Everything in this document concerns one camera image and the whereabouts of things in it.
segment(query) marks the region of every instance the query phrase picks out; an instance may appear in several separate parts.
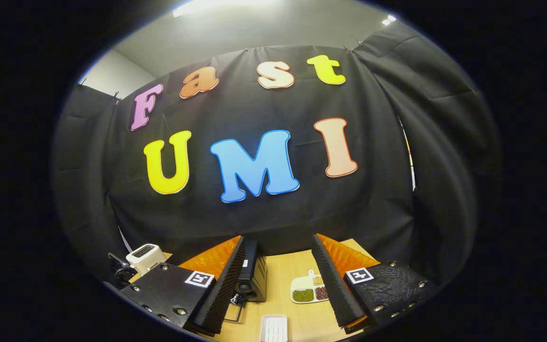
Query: black curtain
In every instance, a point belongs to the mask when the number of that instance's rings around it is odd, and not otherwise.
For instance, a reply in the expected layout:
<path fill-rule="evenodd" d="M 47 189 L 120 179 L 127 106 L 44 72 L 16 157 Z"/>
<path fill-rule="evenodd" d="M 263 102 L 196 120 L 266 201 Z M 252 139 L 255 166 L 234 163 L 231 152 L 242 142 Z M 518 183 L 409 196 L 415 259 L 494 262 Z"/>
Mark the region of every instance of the black curtain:
<path fill-rule="evenodd" d="M 318 55 L 339 61 L 334 69 L 344 84 L 319 80 L 306 63 Z M 295 84 L 261 87 L 256 66 L 264 61 L 286 62 Z M 215 67 L 219 84 L 181 99 L 183 79 L 200 67 Z M 163 91 L 149 123 L 131 131 L 135 96 L 157 84 Z M 354 238 L 376 258 L 410 262 L 447 282 L 465 263 L 479 215 L 499 188 L 499 141 L 481 93 L 445 52 L 399 22 L 351 52 L 276 46 L 212 57 L 115 102 L 87 87 L 76 89 L 54 148 L 55 156 L 69 154 L 54 159 L 65 230 L 100 279 L 107 279 L 106 253 L 126 253 L 119 225 L 131 247 L 156 243 L 179 261 L 238 234 L 258 239 L 267 255 L 308 249 L 315 232 Z M 94 118 L 74 122 L 69 113 L 81 111 Z M 345 177 L 325 175 L 326 147 L 313 124 L 329 117 L 348 123 L 345 135 L 358 170 Z M 415 163 L 415 192 L 399 119 Z M 161 195 L 149 184 L 143 148 L 165 141 L 162 169 L 172 177 L 168 139 L 183 130 L 192 133 L 189 183 Z M 223 203 L 210 146 L 236 139 L 254 158 L 270 130 L 290 132 L 289 159 L 300 188 L 259 197 L 247 191 L 245 200 Z"/>

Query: ceiling light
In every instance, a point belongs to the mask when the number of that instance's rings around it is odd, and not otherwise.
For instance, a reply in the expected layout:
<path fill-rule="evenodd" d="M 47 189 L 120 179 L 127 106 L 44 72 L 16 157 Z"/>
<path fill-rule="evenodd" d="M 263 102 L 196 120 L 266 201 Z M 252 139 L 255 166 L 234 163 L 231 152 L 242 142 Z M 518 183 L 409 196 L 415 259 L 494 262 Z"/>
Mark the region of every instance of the ceiling light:
<path fill-rule="evenodd" d="M 172 11 L 172 15 L 174 15 L 174 17 L 176 18 L 187 13 L 205 10 L 220 5 L 262 4 L 267 1 L 268 0 L 193 0 L 174 9 L 174 11 Z"/>

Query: black device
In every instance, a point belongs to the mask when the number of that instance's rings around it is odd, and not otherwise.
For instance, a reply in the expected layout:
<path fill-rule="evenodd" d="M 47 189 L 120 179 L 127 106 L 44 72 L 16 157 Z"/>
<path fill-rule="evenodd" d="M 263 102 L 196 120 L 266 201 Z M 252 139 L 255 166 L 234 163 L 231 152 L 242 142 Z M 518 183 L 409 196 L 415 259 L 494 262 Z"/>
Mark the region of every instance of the black device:
<path fill-rule="evenodd" d="M 264 302 L 267 287 L 267 264 L 258 240 L 245 241 L 246 256 L 242 264 L 236 291 L 247 301 Z"/>

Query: black foam pad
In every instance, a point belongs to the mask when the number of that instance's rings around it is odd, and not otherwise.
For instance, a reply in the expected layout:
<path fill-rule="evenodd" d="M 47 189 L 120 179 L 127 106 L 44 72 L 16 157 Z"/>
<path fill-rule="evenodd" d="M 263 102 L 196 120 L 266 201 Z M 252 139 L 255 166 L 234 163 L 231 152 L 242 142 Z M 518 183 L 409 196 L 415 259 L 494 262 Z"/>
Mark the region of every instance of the black foam pad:
<path fill-rule="evenodd" d="M 221 276 L 193 320 L 193 323 L 212 333 L 221 333 L 221 326 L 227 313 L 229 299 L 234 295 L 237 278 L 239 278 L 246 254 L 243 241 L 244 237 L 241 237 L 237 242 Z"/>
<path fill-rule="evenodd" d="M 347 286 L 345 286 L 345 282 L 343 282 L 343 279 L 337 273 L 335 264 L 332 262 L 330 255 L 328 255 L 328 251 L 326 251 L 322 241 L 315 234 L 313 235 L 312 255 L 318 265 L 322 280 L 326 285 L 328 301 L 330 301 L 332 310 L 335 313 L 337 324 L 343 327 L 364 316 L 364 311 L 360 308 L 358 301 L 352 296 Z"/>

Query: ceiling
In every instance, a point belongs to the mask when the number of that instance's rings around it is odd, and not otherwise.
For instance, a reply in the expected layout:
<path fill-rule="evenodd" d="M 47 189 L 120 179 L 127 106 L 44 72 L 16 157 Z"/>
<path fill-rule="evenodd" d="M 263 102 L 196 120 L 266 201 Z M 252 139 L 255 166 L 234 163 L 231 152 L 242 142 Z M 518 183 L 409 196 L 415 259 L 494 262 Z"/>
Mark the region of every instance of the ceiling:
<path fill-rule="evenodd" d="M 355 48 L 388 13 L 356 0 L 267 0 L 226 4 L 175 18 L 167 13 L 115 50 L 154 77 L 244 48 L 314 45 Z"/>

